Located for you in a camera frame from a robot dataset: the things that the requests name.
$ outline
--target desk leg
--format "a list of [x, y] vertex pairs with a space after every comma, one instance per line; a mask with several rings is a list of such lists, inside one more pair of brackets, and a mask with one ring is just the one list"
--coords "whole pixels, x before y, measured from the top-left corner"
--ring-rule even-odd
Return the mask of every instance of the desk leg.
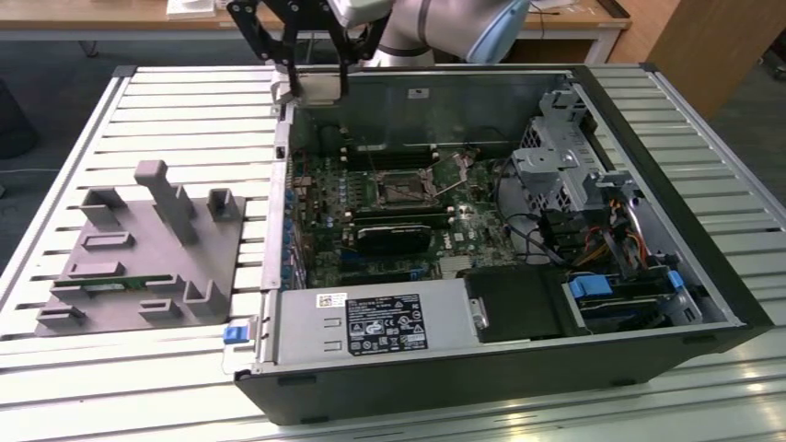
[[97, 46], [99, 46], [98, 41], [79, 40], [78, 43], [79, 43], [79, 47], [83, 48], [83, 52], [86, 53], [87, 58], [94, 58], [97, 55], [99, 55], [99, 51], [97, 50]]
[[614, 49], [614, 43], [620, 38], [620, 33], [620, 29], [604, 29], [600, 31], [598, 40], [593, 42], [593, 47], [588, 52], [586, 64], [602, 64], [606, 62]]

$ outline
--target slotted aluminum platform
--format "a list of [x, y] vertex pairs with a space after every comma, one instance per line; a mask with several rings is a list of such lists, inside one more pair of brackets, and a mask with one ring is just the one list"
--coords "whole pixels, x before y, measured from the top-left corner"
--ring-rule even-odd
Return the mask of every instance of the slotted aluminum platform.
[[[139, 68], [114, 78], [0, 279], [0, 428], [5, 440], [770, 440], [786, 431], [784, 209], [658, 74], [594, 67], [625, 117], [700, 216], [777, 328], [646, 385], [278, 427], [231, 383], [223, 326], [35, 338], [86, 221], [87, 186], [133, 182], [163, 159], [193, 197], [229, 187], [250, 198], [233, 317], [259, 311], [275, 118], [267, 67]], [[600, 133], [616, 165], [624, 161]]]

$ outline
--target blue plastic clip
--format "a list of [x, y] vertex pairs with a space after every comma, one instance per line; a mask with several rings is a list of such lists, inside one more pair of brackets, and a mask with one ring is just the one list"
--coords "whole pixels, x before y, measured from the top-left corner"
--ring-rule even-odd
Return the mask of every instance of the blue plastic clip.
[[601, 297], [614, 293], [609, 279], [606, 279], [604, 274], [577, 276], [568, 286], [570, 287], [574, 298]]
[[247, 343], [249, 342], [249, 326], [239, 325], [223, 329], [223, 343]]
[[669, 271], [669, 280], [672, 281], [672, 285], [674, 285], [674, 290], [680, 291], [681, 288], [686, 286], [686, 282], [684, 281], [684, 277], [676, 270]]

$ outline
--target warning label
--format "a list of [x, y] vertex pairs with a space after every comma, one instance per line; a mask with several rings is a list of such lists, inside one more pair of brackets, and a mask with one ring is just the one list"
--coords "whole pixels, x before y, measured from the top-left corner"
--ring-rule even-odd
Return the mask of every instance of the warning label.
[[421, 295], [347, 299], [349, 352], [355, 356], [429, 348]]

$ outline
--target wooden desk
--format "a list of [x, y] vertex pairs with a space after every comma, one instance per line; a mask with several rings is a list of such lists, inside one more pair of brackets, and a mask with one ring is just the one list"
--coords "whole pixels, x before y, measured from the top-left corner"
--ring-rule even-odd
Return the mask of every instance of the wooden desk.
[[[0, 40], [109, 41], [239, 39], [226, 11], [217, 17], [167, 20], [166, 0], [0, 0]], [[522, 40], [590, 40], [588, 63], [604, 63], [630, 19], [613, 18], [596, 0], [553, 9], [558, 16], [530, 14], [518, 37]], [[267, 29], [282, 22], [261, 8]], [[327, 33], [315, 33], [327, 39]]]
[[618, 1], [636, 23], [609, 60], [654, 63], [709, 119], [786, 28], [786, 1]]

